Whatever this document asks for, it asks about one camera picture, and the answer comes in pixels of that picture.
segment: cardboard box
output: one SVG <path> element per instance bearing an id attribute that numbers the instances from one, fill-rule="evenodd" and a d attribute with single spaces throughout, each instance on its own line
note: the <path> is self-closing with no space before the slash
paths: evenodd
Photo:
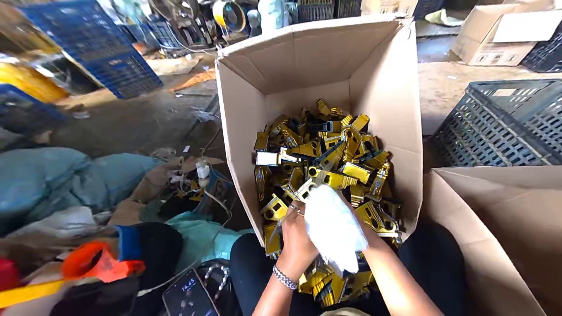
<path id="1" fill-rule="evenodd" d="M 549 3 L 475 6 L 451 50 L 469 66 L 516 66 L 560 24 L 562 11 L 536 11 Z"/>
<path id="2" fill-rule="evenodd" d="M 413 232 L 422 201 L 422 129 L 411 19 L 376 15 L 292 25 L 221 49 L 216 69 L 227 163 L 262 243 L 256 133 L 280 114 L 314 109 L 319 98 L 370 117 L 369 132 L 392 153 L 404 236 Z"/>
<path id="3" fill-rule="evenodd" d="M 412 17 L 418 0 L 362 0 L 361 15 L 397 13 Z"/>
<path id="4" fill-rule="evenodd" d="M 459 243 L 473 314 L 562 314 L 561 189 L 562 166 L 437 168 L 425 176 L 420 218 Z"/>

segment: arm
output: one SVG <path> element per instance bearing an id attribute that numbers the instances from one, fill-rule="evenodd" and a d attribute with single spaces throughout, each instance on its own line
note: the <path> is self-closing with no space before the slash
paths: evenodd
<path id="1" fill-rule="evenodd" d="M 361 226 L 369 243 L 363 254 L 390 314 L 443 315 L 394 251 L 372 229 Z"/>
<path id="2" fill-rule="evenodd" d="M 292 205 L 304 212 L 304 203 L 294 201 Z M 277 268 L 298 283 L 298 279 L 316 256 L 318 250 L 306 234 L 305 218 L 289 207 L 283 218 L 283 250 L 277 260 Z M 293 291 L 272 273 L 252 316 L 287 316 L 292 297 Z"/>

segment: mobile phone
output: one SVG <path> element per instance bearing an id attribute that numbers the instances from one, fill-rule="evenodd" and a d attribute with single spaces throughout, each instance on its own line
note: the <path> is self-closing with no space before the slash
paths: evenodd
<path id="1" fill-rule="evenodd" d="M 195 270 L 171 285 L 162 299 L 169 316 L 220 316 Z"/>

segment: orange tool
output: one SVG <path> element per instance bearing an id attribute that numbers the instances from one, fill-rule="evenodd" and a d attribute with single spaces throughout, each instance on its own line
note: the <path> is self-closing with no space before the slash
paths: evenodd
<path id="1" fill-rule="evenodd" d="M 92 241 L 74 250 L 62 263 L 64 279 L 75 280 L 84 277 L 96 277 L 109 283 L 144 272 L 141 260 L 118 261 L 106 242 Z"/>

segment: chain bracelet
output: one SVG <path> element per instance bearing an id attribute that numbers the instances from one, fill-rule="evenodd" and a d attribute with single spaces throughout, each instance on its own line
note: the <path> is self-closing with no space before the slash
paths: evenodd
<path id="1" fill-rule="evenodd" d="M 277 268 L 277 265 L 273 265 L 273 274 L 275 274 L 277 279 L 279 279 L 279 281 L 283 285 L 285 285 L 286 287 L 290 288 L 293 291 L 297 289 L 298 284 L 293 282 L 285 274 L 283 274 L 281 271 L 279 271 L 279 269 Z"/>

